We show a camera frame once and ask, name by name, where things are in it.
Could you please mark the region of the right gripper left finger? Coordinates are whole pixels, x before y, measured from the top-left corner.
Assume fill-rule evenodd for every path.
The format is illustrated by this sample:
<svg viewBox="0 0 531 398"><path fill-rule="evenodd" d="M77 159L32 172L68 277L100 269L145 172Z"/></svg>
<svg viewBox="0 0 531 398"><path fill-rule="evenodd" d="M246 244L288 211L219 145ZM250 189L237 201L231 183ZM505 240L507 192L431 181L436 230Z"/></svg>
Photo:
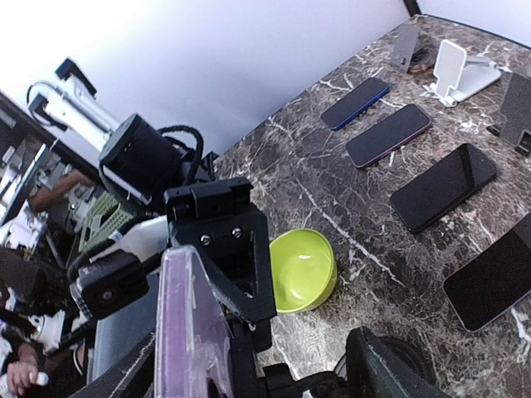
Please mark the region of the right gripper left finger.
<svg viewBox="0 0 531 398"><path fill-rule="evenodd" d="M105 374L74 398L143 398L154 394L155 331L151 331Z"/></svg>

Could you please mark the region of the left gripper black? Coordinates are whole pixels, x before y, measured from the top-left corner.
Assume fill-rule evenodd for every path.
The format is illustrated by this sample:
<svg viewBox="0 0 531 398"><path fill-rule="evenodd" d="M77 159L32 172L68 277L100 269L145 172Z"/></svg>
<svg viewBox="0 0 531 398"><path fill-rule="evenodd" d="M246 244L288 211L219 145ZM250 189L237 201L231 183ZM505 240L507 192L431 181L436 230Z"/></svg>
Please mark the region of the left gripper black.
<svg viewBox="0 0 531 398"><path fill-rule="evenodd" d="M173 187L163 196L172 246L196 248L216 298L248 323L276 315L267 220L245 177Z"/></svg>

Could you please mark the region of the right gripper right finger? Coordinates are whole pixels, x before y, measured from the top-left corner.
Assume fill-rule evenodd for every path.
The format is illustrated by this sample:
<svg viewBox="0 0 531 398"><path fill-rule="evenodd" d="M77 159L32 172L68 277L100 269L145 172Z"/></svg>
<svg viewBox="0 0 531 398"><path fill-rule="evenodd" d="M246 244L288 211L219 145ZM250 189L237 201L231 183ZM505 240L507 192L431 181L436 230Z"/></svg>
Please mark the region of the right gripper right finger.
<svg viewBox="0 0 531 398"><path fill-rule="evenodd" d="M420 348L397 337L352 330L345 352L350 397L446 397Z"/></svg>

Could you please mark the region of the green bowl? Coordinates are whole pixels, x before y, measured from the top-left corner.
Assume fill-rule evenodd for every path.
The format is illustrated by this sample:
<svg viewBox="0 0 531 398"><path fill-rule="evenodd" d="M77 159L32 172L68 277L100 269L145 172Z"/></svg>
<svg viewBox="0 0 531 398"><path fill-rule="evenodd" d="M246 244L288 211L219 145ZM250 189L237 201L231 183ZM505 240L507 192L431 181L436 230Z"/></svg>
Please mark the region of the green bowl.
<svg viewBox="0 0 531 398"><path fill-rule="evenodd" d="M334 251L318 231L295 229L279 235L270 243L270 262L278 313L314 310L334 291Z"/></svg>

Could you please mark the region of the pink phone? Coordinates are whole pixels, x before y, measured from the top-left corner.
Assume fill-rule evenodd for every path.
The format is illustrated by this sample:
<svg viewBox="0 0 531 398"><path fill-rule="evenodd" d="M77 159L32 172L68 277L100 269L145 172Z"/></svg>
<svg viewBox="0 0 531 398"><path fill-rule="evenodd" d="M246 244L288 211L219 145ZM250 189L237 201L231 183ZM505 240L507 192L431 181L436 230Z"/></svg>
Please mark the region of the pink phone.
<svg viewBox="0 0 531 398"><path fill-rule="evenodd" d="M443 290L468 332L478 332L529 294L530 215L451 274Z"/></svg>

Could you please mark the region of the purple edged phone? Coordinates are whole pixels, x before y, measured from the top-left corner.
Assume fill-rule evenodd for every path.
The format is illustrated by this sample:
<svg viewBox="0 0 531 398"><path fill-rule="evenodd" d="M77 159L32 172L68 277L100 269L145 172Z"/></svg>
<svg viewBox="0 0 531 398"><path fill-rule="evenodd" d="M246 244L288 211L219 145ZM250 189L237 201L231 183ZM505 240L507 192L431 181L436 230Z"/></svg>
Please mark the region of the purple edged phone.
<svg viewBox="0 0 531 398"><path fill-rule="evenodd" d="M356 168L365 168L431 127L431 117L408 104L349 140L345 148Z"/></svg>

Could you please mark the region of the dark blue phone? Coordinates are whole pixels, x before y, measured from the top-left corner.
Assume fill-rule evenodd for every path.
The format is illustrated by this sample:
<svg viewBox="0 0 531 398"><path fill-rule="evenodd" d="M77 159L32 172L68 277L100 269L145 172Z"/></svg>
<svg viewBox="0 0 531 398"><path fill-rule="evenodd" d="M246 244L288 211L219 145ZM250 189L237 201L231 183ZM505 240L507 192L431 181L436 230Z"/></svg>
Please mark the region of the dark blue phone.
<svg viewBox="0 0 531 398"><path fill-rule="evenodd" d="M331 130L337 131L357 118L390 90L390 85L376 77L367 78L336 104L325 110L321 121Z"/></svg>

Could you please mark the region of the large black phone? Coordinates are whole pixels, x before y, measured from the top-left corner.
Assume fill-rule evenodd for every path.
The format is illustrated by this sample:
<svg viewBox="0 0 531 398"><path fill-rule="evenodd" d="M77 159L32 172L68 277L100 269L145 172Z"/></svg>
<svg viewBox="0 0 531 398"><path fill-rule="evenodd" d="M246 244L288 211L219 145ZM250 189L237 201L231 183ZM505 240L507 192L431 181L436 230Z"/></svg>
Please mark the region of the large black phone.
<svg viewBox="0 0 531 398"><path fill-rule="evenodd" d="M493 181L497 167L482 151L463 143L390 196L405 227L418 233Z"/></svg>

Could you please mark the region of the grey small phone stand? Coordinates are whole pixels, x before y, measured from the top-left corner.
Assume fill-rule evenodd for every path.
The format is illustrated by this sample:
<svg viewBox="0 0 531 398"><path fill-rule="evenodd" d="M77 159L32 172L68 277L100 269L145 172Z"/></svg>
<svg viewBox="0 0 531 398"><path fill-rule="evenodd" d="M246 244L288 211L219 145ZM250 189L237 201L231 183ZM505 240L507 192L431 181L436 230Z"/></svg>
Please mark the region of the grey small phone stand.
<svg viewBox="0 0 531 398"><path fill-rule="evenodd" d="M412 24L400 26L391 54L390 64L406 73L410 67L415 52L420 29Z"/></svg>

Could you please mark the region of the white folding phone stand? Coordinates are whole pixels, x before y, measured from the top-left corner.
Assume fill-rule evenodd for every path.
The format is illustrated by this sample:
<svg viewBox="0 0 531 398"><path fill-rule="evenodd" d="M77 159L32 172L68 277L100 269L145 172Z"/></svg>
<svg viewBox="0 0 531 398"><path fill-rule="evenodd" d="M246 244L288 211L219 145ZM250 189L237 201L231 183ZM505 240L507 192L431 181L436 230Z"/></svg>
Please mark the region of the white folding phone stand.
<svg viewBox="0 0 531 398"><path fill-rule="evenodd" d="M455 107L498 81L501 75L490 58L469 56L463 47L445 39L436 56L435 81L427 89L445 107Z"/></svg>

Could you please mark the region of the black folding phone stand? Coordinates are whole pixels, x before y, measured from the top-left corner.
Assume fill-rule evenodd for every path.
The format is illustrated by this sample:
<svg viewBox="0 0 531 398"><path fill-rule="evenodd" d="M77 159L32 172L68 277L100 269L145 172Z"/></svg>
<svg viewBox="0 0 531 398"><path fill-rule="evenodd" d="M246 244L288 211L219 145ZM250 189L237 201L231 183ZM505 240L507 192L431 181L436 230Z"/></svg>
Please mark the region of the black folding phone stand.
<svg viewBox="0 0 531 398"><path fill-rule="evenodd" d="M530 78L512 73L499 107L503 122L491 124L487 130L524 156L530 155Z"/></svg>

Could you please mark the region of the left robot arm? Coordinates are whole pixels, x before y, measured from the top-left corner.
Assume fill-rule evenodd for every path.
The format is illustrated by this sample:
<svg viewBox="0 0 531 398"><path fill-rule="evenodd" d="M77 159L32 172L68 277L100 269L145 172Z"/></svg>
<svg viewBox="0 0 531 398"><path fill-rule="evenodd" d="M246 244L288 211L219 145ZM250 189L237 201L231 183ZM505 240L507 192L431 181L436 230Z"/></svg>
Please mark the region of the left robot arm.
<svg viewBox="0 0 531 398"><path fill-rule="evenodd" d="M245 177L217 180L203 169L204 140L194 127L155 128L138 114L118 121L72 60L56 84L39 80L26 94L30 114L79 134L97 152L90 177L134 214L165 216L169 238L202 254L216 297L228 311L258 324L276 314L266 216Z"/></svg>

